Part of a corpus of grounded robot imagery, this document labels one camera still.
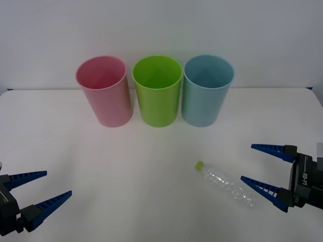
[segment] white background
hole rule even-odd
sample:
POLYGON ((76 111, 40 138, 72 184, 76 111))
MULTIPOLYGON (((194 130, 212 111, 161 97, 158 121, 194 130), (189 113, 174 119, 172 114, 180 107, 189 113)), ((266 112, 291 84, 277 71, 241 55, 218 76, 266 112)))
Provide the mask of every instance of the white background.
POLYGON ((102 54, 131 68, 167 54, 211 53, 235 87, 306 87, 323 79, 322 0, 2 0, 0 89, 77 88, 75 70, 102 54))
POLYGON ((287 188, 291 164, 250 145, 293 144, 316 160, 323 111, 313 92, 230 88, 214 125, 193 127, 179 114, 160 129, 144 123, 134 94, 131 120, 113 129, 100 125, 81 90, 0 97, 2 174, 48 171, 12 190, 20 208, 73 191, 34 232, 1 242, 322 241, 323 210, 286 214, 263 197, 249 210, 199 182, 194 169, 202 160, 239 186, 245 175, 287 188))

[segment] plastic bottle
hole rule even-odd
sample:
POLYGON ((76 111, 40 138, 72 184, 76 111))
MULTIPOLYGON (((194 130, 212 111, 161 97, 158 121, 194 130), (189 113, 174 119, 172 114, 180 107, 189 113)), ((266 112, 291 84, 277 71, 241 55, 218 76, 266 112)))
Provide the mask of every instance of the plastic bottle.
POLYGON ((249 208, 254 207, 254 193, 235 185, 232 178, 224 171, 214 165, 204 164, 202 161, 195 165, 195 169, 203 175, 207 183, 217 187, 218 190, 226 191, 233 200, 249 208))

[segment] pink cup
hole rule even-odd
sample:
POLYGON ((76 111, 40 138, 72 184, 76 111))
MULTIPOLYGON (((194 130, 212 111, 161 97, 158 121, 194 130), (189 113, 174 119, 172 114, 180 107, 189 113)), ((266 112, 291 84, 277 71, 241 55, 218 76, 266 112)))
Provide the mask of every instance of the pink cup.
POLYGON ((132 116, 126 73, 125 63, 114 56, 94 57, 76 71, 76 81, 104 126, 124 125, 132 116))

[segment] blue cup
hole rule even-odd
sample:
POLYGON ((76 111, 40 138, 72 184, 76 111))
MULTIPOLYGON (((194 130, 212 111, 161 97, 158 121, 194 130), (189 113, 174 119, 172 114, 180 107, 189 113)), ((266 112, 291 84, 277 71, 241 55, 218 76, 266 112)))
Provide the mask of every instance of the blue cup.
POLYGON ((233 79, 233 67, 220 57, 199 55, 190 59, 184 67, 184 120, 197 127, 213 124, 233 79))

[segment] white wall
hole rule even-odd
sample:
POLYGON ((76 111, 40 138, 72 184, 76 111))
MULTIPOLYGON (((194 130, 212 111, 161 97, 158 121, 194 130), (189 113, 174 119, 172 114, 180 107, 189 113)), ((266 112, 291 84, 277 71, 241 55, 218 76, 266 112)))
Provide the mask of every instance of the white wall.
POLYGON ((183 64, 200 53, 225 57, 234 86, 315 86, 323 1, 0 1, 0 88, 76 88, 75 70, 90 57, 119 56, 130 74, 158 53, 183 64))

